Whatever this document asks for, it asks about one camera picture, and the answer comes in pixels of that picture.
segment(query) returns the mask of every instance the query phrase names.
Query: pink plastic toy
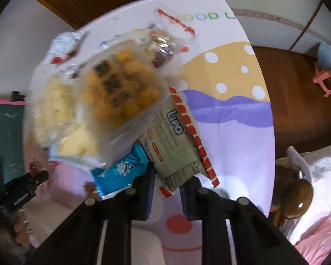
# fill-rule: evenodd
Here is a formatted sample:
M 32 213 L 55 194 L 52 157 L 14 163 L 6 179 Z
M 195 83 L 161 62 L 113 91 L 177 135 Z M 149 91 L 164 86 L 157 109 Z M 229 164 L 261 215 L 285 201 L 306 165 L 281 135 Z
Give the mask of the pink plastic toy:
M 320 71 L 318 63 L 315 63 L 315 77 L 313 78 L 313 82 L 320 85 L 320 87 L 325 92 L 325 97 L 331 95 L 331 89 L 328 89 L 324 84 L 324 80 L 328 79 L 329 77 L 331 77 L 331 70 Z

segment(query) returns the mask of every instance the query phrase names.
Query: blue object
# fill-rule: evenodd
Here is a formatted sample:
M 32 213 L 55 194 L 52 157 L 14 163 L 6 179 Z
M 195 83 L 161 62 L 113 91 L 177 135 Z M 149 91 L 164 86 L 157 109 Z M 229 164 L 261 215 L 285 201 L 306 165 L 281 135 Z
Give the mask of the blue object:
M 323 70 L 331 70 L 331 46 L 320 43 L 318 49 L 318 65 Z
M 129 154 L 109 169 L 96 168 L 92 175 L 101 196 L 129 187 L 135 177 L 145 174 L 148 158 L 139 142 L 134 143 Z

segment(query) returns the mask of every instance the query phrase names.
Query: pink blanket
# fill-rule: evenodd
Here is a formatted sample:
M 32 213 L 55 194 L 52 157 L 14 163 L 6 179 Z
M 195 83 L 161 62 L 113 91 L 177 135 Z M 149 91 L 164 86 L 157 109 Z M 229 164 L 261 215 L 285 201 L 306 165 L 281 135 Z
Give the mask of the pink blanket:
M 320 265 L 331 252 L 331 212 L 314 224 L 295 248 L 309 265 Z

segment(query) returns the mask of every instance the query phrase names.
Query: metal screw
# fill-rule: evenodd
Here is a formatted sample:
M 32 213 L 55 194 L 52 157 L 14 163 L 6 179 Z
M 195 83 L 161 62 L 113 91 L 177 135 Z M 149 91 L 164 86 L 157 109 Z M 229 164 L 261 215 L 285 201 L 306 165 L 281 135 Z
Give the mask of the metal screw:
M 198 190 L 199 194 L 203 194 L 203 195 L 206 195 L 209 190 L 205 187 L 201 187 L 199 190 Z
M 249 204 L 249 199 L 246 198 L 246 197 L 240 197 L 238 199 L 238 202 L 241 204 L 241 205 L 248 205 Z
M 134 189 L 133 187 L 129 187 L 125 190 L 125 193 L 127 195 L 134 195 L 136 193 L 136 189 Z
M 85 205 L 87 206 L 92 206 L 93 204 L 95 204 L 96 200 L 92 197 L 89 197 L 85 200 Z

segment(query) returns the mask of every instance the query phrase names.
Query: plastic bag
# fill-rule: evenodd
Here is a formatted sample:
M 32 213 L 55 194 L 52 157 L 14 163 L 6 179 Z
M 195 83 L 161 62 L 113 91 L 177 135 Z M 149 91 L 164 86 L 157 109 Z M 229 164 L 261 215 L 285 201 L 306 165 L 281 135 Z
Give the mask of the plastic bag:
M 99 153 L 96 136 L 83 122 L 67 137 L 49 147 L 49 161 L 64 162 L 90 171 L 91 168 L 104 166 Z
M 188 52 L 187 45 L 195 36 L 195 30 L 183 24 L 175 14 L 169 15 L 162 9 L 157 9 L 146 28 L 115 34 L 113 38 L 103 41 L 100 47 L 105 50 L 117 43 L 133 40 L 142 48 L 157 72 L 170 86 L 177 88 L 180 81 L 178 76 L 182 75 L 180 54 Z
M 61 140 L 76 125 L 74 82 L 64 75 L 65 72 L 60 71 L 48 78 L 41 96 L 33 101 L 34 133 L 41 147 Z
M 168 84 L 132 40 L 94 56 L 79 75 L 83 119 L 98 136 L 107 168 L 152 122 L 169 96 Z

